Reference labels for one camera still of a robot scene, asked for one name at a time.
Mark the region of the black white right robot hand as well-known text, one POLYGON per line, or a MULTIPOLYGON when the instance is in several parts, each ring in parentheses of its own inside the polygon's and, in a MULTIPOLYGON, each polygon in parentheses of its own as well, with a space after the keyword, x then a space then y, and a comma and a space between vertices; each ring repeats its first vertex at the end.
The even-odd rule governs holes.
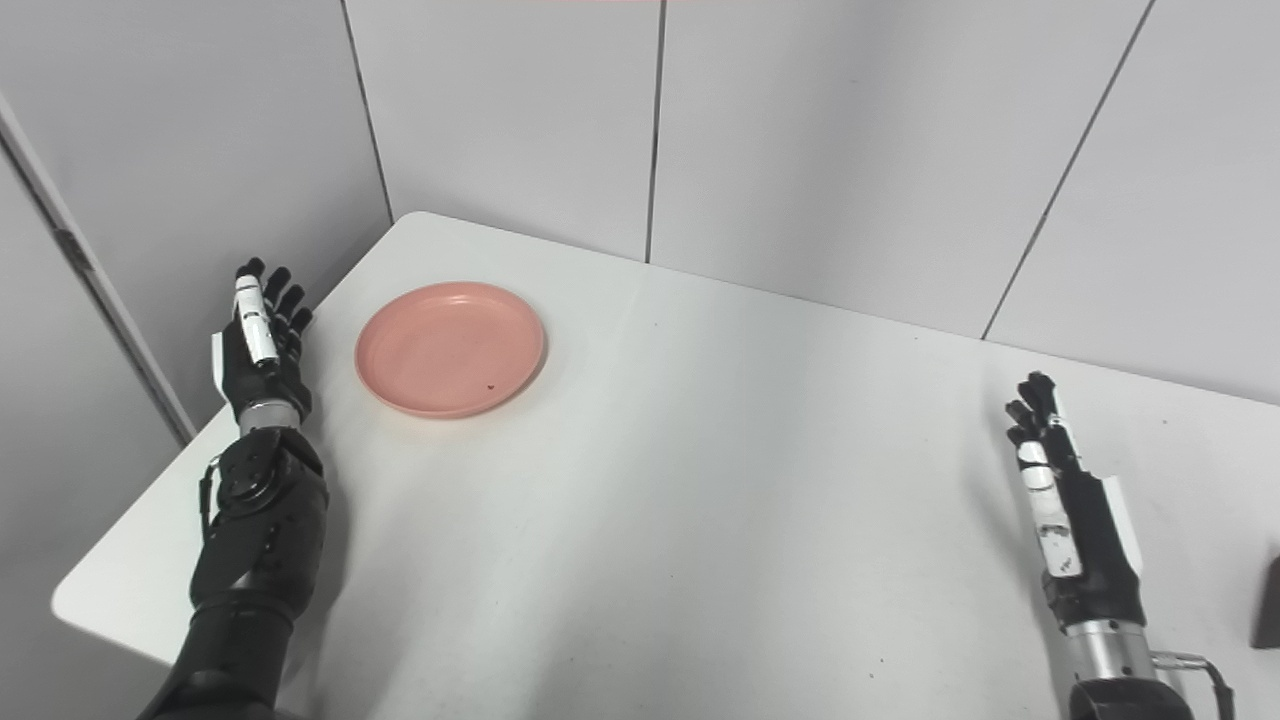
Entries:
POLYGON ((1142 557, 1123 491, 1116 479, 1085 470, 1057 386, 1032 372, 1005 411, 1044 561, 1042 587, 1059 628, 1093 621, 1146 626, 1142 557))

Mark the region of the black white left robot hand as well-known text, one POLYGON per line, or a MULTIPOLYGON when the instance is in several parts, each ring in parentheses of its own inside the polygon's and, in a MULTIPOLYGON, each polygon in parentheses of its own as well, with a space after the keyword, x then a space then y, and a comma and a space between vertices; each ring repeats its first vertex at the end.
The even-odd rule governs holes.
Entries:
POLYGON ((302 377, 303 334, 314 313, 287 266, 251 258, 236 272, 230 322, 212 341, 214 379, 243 436, 300 429, 314 407, 302 377))

